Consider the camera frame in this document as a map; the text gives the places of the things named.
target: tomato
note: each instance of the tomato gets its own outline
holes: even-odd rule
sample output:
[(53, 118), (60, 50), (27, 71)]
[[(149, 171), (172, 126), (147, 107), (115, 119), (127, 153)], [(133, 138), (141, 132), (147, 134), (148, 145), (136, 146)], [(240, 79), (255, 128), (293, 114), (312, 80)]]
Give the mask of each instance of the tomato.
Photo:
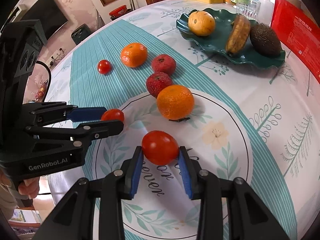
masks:
[(151, 131), (142, 139), (142, 152), (155, 165), (167, 165), (179, 154), (177, 141), (166, 132)]
[(124, 122), (124, 113), (119, 109), (110, 109), (101, 117), (101, 121), (109, 121), (109, 120), (119, 120)]
[(98, 63), (98, 71), (100, 74), (107, 74), (108, 72), (110, 72), (112, 69), (112, 65), (109, 61), (107, 61), (106, 59), (101, 60)]

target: overripe banana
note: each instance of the overripe banana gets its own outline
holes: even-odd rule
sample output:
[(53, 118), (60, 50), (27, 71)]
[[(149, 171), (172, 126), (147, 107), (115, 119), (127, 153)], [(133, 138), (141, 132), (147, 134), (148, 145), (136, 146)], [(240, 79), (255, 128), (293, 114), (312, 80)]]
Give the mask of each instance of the overripe banana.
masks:
[(250, 34), (250, 21), (241, 14), (234, 20), (233, 29), (226, 43), (226, 51), (230, 56), (235, 56), (243, 48)]

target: red package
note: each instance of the red package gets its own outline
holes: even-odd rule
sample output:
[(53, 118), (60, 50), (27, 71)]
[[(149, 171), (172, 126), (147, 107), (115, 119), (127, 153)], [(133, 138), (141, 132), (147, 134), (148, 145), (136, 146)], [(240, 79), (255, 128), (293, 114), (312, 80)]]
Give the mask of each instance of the red package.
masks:
[(287, 0), (276, 0), (271, 27), (320, 83), (319, 27)]

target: white bottle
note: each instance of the white bottle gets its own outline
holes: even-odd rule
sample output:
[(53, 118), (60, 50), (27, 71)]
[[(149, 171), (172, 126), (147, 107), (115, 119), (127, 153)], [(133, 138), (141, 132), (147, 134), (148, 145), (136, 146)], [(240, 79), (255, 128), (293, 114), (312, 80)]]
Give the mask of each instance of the white bottle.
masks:
[(259, 2), (261, 3), (261, 5), (260, 5), (257, 21), (259, 23), (264, 23), (270, 26), (273, 9), (275, 5), (270, 0), (259, 0)]

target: dark avocado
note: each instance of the dark avocado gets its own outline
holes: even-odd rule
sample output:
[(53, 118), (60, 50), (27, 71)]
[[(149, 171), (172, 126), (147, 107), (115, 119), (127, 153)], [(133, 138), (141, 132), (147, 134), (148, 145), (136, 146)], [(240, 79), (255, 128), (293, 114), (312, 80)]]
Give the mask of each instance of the dark avocado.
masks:
[(282, 50), (275, 31), (263, 23), (251, 27), (250, 41), (254, 49), (266, 57), (277, 57)]

